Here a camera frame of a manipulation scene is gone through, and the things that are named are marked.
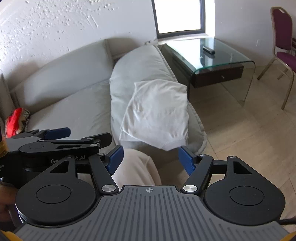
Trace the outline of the window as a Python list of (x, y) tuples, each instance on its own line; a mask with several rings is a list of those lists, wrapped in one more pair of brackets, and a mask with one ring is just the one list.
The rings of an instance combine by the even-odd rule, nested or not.
[(153, 0), (152, 9), (158, 39), (206, 32), (203, 0)]

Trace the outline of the beige trouser leg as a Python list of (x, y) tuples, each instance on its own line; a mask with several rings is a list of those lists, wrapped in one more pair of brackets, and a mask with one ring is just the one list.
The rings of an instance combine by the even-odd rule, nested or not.
[(134, 149), (124, 149), (124, 158), (112, 175), (119, 190), (124, 185), (161, 186), (161, 178), (152, 158)]

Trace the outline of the black remote control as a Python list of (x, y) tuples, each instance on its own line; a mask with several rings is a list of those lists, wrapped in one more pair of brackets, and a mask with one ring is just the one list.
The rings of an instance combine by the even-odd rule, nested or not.
[(210, 55), (215, 55), (215, 50), (213, 50), (207, 46), (203, 46), (202, 49), (203, 49), (203, 51), (205, 51), (206, 53), (208, 53)]

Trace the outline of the white t-shirt with script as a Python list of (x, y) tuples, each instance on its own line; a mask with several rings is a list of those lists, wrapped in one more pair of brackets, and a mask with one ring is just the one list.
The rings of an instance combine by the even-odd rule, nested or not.
[(143, 142), (165, 151), (188, 142), (187, 88), (155, 79), (136, 82), (120, 126), (119, 139)]

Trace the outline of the purple banquet chair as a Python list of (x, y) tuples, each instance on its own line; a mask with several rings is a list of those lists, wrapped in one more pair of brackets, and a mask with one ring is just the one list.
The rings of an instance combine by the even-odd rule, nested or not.
[(285, 109), (295, 81), (295, 54), (292, 54), (292, 52), (295, 52), (295, 38), (292, 32), (293, 22), (290, 14), (279, 6), (271, 7), (270, 15), (273, 27), (273, 58), (257, 79), (260, 80), (275, 61), (285, 67), (278, 77), (278, 80), (280, 80), (283, 76), (287, 76), (290, 80), (285, 99), (281, 106), (281, 109)]

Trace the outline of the beige throw pillow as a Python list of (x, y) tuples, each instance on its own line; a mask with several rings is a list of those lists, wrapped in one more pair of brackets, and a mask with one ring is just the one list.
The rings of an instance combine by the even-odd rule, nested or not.
[(2, 134), (4, 134), (6, 119), (13, 113), (16, 108), (11, 98), (8, 86), (4, 80), (3, 74), (1, 74), (0, 84), (1, 132)]

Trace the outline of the red and patterned clothes pile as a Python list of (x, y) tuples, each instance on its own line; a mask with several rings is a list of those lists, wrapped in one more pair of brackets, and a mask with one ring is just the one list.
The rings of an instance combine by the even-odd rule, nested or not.
[(17, 108), (6, 119), (6, 137), (11, 138), (27, 131), (30, 112), (25, 108)]

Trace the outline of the grey sofa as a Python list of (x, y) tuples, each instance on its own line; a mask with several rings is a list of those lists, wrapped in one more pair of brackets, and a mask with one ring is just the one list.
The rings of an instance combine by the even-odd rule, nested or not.
[[(30, 112), (31, 130), (68, 127), (72, 139), (112, 134), (109, 79), (116, 63), (101, 40), (48, 63), (9, 89), (11, 98)], [(164, 154), (151, 157), (157, 167), (165, 161)]]

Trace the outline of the glass side table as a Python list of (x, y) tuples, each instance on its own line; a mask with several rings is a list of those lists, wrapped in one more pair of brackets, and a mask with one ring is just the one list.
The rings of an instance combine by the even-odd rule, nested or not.
[[(215, 55), (203, 51), (207, 46)], [(244, 105), (255, 74), (255, 62), (215, 38), (169, 41), (161, 52), (177, 80), (187, 86), (188, 99), (193, 89), (221, 84)]]

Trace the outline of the light grey cushion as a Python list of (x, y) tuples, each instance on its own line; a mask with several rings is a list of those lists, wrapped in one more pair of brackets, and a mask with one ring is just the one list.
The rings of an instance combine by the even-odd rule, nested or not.
[(121, 141), (119, 136), (126, 108), (134, 92), (134, 84), (155, 79), (178, 83), (160, 49), (154, 45), (136, 48), (120, 58), (109, 79), (111, 130), (115, 143), (124, 148), (139, 150), (149, 156), (161, 155), (165, 151), (141, 141)]

